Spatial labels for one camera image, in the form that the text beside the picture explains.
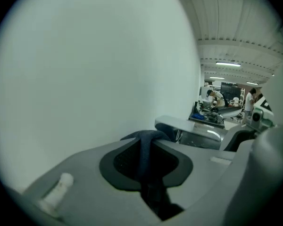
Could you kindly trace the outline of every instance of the desk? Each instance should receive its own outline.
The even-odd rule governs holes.
[[[198,122],[198,123],[202,123],[202,124],[206,124],[206,125],[209,125],[209,126],[217,127],[217,128],[220,128],[220,129],[225,128],[224,123],[214,123],[214,122],[211,122],[209,119],[198,120],[198,119],[192,118],[192,115],[189,118],[189,120],[194,121],[194,122]]]

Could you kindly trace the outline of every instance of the white cylindrical part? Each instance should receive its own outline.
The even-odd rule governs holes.
[[[69,173],[63,173],[58,184],[43,200],[55,209],[64,198],[65,193],[73,185],[73,181],[73,176]]]
[[[63,173],[58,184],[51,190],[44,199],[39,201],[39,208],[47,214],[57,218],[56,208],[63,200],[69,188],[73,185],[74,178],[69,173]]]

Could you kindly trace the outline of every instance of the white wall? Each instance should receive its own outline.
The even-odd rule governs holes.
[[[212,85],[221,86],[222,81],[213,81]]]
[[[0,28],[0,176],[187,119],[200,64],[178,0],[20,0]]]

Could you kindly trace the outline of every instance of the dark blue cloth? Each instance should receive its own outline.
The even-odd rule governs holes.
[[[140,163],[137,171],[138,179],[145,179],[150,174],[150,146],[152,140],[163,139],[170,141],[170,138],[162,131],[156,130],[140,130],[134,132],[121,140],[126,140],[130,138],[140,138],[141,139],[141,154]]]
[[[200,115],[198,113],[193,114],[192,118],[195,118],[195,119],[198,119],[198,120],[204,120],[205,119],[204,115]]]
[[[176,142],[176,136],[173,130],[173,127],[168,126],[164,123],[157,123],[155,128],[159,131],[164,132],[171,140],[171,142]]]

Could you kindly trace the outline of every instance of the blue object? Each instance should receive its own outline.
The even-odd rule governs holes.
[[[204,120],[204,115],[200,115],[199,113],[193,114],[192,118],[198,119],[198,120]]]
[[[146,179],[150,174],[149,168],[150,168],[151,141],[157,139],[170,141],[170,138],[162,131],[140,130],[122,138],[121,140],[126,140],[130,138],[141,139],[141,155],[140,155],[140,163],[137,171],[137,178]]]

